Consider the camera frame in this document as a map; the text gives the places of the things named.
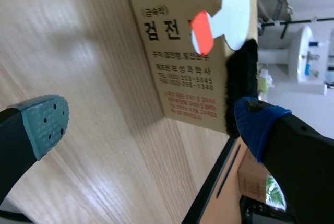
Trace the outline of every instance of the sink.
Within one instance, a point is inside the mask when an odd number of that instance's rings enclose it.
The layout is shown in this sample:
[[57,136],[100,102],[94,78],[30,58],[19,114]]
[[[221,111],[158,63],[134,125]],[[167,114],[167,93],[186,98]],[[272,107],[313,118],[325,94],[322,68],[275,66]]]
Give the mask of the sink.
[[288,55],[288,72],[292,82],[302,83],[307,81],[305,69],[311,41],[314,41],[311,28],[304,26],[297,32],[291,43]]

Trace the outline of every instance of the black bristles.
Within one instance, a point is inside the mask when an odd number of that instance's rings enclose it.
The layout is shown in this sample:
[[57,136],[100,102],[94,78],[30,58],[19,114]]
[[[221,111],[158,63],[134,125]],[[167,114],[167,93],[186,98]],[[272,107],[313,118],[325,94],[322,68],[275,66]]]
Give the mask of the black bristles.
[[232,138],[239,132],[234,118],[234,102],[242,97],[258,97],[257,93],[257,43],[254,39],[230,56],[226,62],[226,131]]

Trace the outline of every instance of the cardboard box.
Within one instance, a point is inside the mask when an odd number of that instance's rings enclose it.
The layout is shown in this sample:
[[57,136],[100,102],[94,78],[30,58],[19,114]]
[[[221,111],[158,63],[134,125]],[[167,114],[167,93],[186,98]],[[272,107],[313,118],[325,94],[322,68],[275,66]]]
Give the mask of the cardboard box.
[[269,171],[263,164],[257,163],[249,150],[238,169],[240,192],[259,202],[266,203],[266,182]]
[[[225,133],[225,60],[233,51],[223,37],[206,57],[190,38],[189,21],[213,15],[221,0],[130,0],[166,117]],[[257,5],[251,0],[249,38],[257,39]]]

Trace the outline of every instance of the wooden table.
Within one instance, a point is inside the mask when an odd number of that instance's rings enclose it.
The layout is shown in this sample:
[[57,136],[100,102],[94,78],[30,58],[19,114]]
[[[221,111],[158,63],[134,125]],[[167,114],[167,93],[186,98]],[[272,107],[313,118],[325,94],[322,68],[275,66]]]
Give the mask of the wooden table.
[[240,224],[238,169],[247,146],[229,139],[189,209],[183,224]]
[[8,195],[35,223],[180,223],[227,141],[164,119],[128,0],[0,0],[0,93],[69,103]]

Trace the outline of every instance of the faucet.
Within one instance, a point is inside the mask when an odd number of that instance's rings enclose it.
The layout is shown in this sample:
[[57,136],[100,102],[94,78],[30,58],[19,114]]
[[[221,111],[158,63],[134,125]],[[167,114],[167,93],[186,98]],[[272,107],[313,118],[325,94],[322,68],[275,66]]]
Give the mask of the faucet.
[[309,62],[309,61],[317,61],[318,59],[320,59],[320,55],[318,55],[318,54],[311,54],[310,51],[307,52],[307,62]]

